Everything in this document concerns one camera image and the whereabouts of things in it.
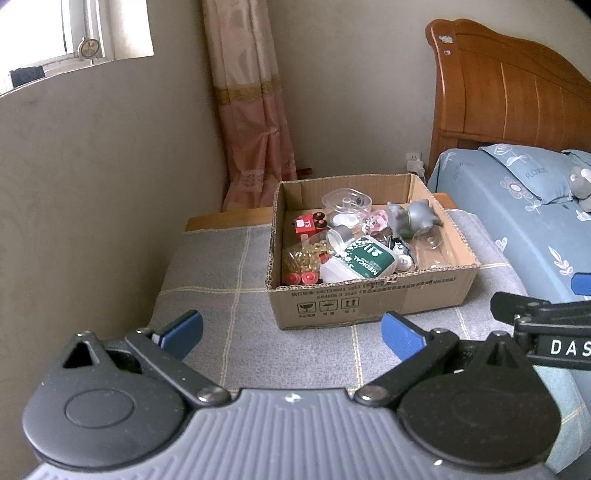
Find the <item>black object on window sill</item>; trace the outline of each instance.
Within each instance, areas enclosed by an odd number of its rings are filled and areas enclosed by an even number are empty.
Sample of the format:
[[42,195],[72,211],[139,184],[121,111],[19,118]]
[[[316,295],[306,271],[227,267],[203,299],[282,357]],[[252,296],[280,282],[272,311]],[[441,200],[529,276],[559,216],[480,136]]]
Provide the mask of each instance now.
[[12,80],[12,87],[20,87],[26,83],[34,80],[45,78],[43,67],[23,67],[10,71],[10,78]]

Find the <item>red cap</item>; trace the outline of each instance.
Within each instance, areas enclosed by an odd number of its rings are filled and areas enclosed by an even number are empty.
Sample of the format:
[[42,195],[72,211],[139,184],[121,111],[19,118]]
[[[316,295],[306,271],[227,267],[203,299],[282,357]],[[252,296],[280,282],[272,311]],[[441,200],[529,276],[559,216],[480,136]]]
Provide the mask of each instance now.
[[312,271],[303,272],[301,281],[304,285],[315,285],[318,283],[318,273]]
[[301,277],[299,273],[290,272],[285,277],[285,283],[288,285],[299,285],[301,282]]

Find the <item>green label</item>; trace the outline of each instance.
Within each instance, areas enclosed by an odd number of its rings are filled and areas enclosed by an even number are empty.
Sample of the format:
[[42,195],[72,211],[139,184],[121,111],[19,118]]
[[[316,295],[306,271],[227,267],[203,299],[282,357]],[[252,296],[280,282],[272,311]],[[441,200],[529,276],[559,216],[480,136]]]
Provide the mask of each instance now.
[[364,278],[376,278],[394,263],[394,257],[382,245],[365,237],[358,238],[339,256]]

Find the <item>wooden table edge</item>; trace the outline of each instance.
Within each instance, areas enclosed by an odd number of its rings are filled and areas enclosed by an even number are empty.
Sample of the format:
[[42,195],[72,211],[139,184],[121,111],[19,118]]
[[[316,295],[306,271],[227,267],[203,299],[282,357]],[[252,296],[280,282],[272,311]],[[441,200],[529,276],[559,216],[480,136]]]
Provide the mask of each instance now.
[[[457,205],[447,193],[435,193],[435,198],[441,203],[443,208],[457,208]],[[230,212],[208,213],[191,217],[187,220],[186,232],[195,230],[222,230],[225,228],[235,228],[240,226],[257,226],[271,223],[273,207],[251,208],[245,210],[231,210]]]

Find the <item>wooden headboard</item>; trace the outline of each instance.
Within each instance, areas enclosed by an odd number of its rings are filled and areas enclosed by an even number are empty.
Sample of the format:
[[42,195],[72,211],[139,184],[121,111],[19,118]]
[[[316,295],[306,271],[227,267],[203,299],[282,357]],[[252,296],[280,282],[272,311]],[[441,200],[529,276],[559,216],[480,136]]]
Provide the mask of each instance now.
[[434,20],[437,93],[427,177],[448,148],[509,143],[591,152],[591,83],[539,43]]

